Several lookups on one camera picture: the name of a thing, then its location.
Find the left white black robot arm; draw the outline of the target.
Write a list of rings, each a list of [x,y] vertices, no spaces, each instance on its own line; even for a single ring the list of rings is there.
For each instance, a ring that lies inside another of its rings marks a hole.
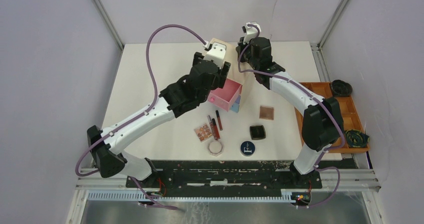
[[[111,127],[90,127],[87,130],[89,150],[101,177],[124,174],[145,187],[154,186],[158,178],[153,163],[146,157],[126,153],[125,149],[157,126],[206,102],[212,90],[224,87],[230,67],[226,61],[218,67],[196,52],[190,73],[160,91],[153,103]]]

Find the brown square blush compact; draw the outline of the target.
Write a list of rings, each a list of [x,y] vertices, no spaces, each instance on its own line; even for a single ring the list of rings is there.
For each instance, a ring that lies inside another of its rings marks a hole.
[[[260,106],[259,109],[259,119],[274,120],[274,107]]]

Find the pastel wooden drawer chest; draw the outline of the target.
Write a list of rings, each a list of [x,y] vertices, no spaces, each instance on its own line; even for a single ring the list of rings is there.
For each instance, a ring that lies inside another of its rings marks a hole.
[[[250,66],[247,63],[240,63],[238,61],[238,54],[236,52],[235,45],[232,45],[230,43],[224,42],[216,38],[211,39],[211,42],[214,42],[214,41],[220,42],[227,46],[224,61],[231,63],[227,79],[230,79],[242,84],[241,101],[240,101],[240,108],[239,108],[239,111],[240,111],[242,109],[242,106],[247,101],[249,94],[252,91],[253,82],[255,80],[254,75],[251,72],[247,72],[247,69],[250,68]]]

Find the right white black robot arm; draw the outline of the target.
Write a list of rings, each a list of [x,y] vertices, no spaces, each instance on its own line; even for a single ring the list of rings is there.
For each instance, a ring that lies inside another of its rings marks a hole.
[[[302,115],[303,146],[290,165],[289,182],[301,188],[309,181],[323,155],[340,139],[345,143],[343,117],[336,98],[325,98],[296,81],[273,61],[269,39],[241,37],[237,48],[239,63],[247,63],[246,72],[254,73],[256,81],[266,89],[279,94]]]

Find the nude eyeshadow palette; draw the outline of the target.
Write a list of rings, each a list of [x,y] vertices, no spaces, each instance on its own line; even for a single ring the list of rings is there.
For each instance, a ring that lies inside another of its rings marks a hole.
[[[200,142],[204,142],[213,136],[212,130],[207,123],[202,124],[194,129],[196,136]]]

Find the pink drawer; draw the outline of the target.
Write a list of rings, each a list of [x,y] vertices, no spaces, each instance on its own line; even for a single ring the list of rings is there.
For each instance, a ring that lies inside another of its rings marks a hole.
[[[241,105],[242,84],[227,79],[223,88],[217,88],[209,93],[208,101],[225,110],[238,113]]]

